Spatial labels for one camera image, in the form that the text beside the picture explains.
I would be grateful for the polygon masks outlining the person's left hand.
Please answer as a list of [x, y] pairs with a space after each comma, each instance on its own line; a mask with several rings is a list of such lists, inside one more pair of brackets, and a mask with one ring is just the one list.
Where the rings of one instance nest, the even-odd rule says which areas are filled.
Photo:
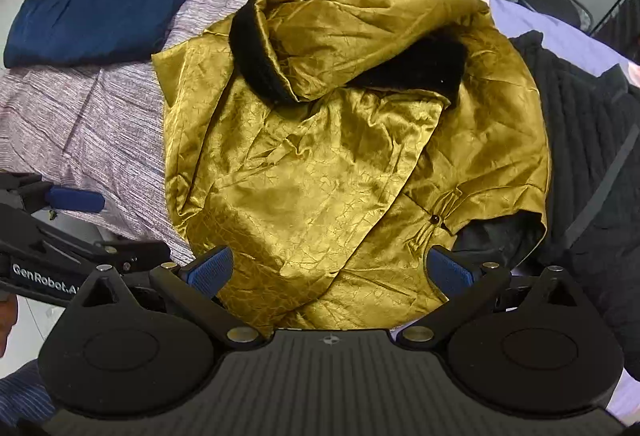
[[6, 294], [0, 302], [0, 357], [6, 353], [6, 344], [17, 323], [18, 303], [15, 294]]

